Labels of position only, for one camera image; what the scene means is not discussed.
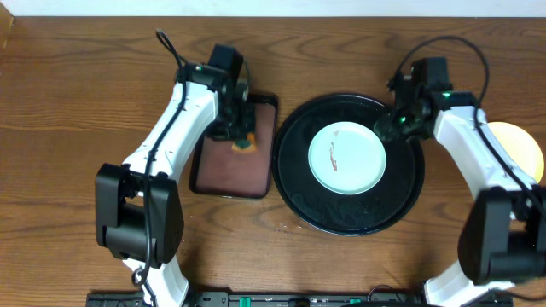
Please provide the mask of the green and orange sponge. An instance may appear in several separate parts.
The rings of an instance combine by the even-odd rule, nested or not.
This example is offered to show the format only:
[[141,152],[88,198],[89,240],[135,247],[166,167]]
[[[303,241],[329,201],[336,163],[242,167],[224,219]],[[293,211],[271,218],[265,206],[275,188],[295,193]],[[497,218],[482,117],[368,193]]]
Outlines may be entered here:
[[249,154],[258,149],[258,143],[254,133],[247,133],[244,138],[239,138],[234,141],[231,149],[240,154]]

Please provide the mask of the light blue plate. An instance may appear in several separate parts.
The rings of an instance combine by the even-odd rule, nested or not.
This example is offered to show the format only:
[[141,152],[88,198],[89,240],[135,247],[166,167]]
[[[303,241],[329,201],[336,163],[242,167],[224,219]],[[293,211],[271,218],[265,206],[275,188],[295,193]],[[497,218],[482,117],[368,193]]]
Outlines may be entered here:
[[307,158],[314,178],[336,194],[366,192],[386,170],[386,150],[379,137],[364,125],[348,121],[318,131]]

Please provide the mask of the yellow plate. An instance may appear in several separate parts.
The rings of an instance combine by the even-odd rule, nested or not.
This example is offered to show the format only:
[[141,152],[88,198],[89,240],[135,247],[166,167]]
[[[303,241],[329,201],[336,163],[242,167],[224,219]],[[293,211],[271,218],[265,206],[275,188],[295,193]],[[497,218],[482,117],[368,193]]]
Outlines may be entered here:
[[517,125],[491,122],[488,126],[511,159],[527,175],[540,182],[544,174],[544,157],[536,140]]

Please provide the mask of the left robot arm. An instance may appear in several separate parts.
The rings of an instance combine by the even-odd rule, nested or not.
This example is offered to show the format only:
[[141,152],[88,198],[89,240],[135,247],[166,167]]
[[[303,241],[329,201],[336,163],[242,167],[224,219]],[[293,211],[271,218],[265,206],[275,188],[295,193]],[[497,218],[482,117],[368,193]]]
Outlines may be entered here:
[[178,183],[198,141],[209,135],[249,148],[244,60],[186,63],[171,100],[146,139],[122,165],[96,174],[96,241],[131,269],[142,306],[181,306],[189,291],[177,260],[183,236]]

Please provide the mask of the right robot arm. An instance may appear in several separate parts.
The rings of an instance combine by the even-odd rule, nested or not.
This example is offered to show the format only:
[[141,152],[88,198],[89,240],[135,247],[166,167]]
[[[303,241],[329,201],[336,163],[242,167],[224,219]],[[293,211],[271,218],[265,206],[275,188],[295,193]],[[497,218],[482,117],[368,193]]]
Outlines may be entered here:
[[489,128],[479,99],[454,90],[447,60],[415,61],[387,88],[395,107],[375,124],[383,141],[432,138],[456,163],[474,205],[458,241],[457,260],[425,282],[435,306],[469,306],[545,275],[545,189],[510,158]]

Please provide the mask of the black rectangular water tray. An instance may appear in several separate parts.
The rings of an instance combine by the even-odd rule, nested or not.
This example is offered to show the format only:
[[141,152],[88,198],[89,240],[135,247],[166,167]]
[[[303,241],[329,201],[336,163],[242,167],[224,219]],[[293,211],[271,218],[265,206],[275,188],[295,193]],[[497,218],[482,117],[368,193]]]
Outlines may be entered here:
[[248,102],[255,106],[257,146],[241,152],[232,148],[231,141],[203,136],[196,145],[189,175],[192,192],[248,199],[267,195],[279,100],[262,92],[251,94]]

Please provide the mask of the round black tray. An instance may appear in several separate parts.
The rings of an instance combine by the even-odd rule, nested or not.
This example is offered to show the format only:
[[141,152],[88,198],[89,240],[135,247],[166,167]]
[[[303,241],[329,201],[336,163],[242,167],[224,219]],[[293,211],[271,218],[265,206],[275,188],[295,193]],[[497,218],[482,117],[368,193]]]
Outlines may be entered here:
[[348,121],[373,131],[376,120],[387,109],[369,96],[332,94],[308,101],[285,119],[274,142],[272,175],[292,211],[325,232],[357,236],[392,226],[413,207],[425,172],[417,141],[382,142],[385,173],[372,189],[361,194],[327,190],[314,178],[308,164],[311,140],[323,127]]

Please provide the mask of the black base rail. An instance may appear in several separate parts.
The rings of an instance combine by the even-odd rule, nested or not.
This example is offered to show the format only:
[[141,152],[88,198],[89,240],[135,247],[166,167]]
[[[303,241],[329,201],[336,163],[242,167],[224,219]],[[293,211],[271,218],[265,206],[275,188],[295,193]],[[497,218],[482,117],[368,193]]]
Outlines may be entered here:
[[[201,292],[189,295],[182,307],[339,307],[339,306],[423,306],[420,295],[404,293],[372,293],[353,295],[304,294],[229,294],[226,292]],[[86,307],[150,306],[144,293],[90,293]]]

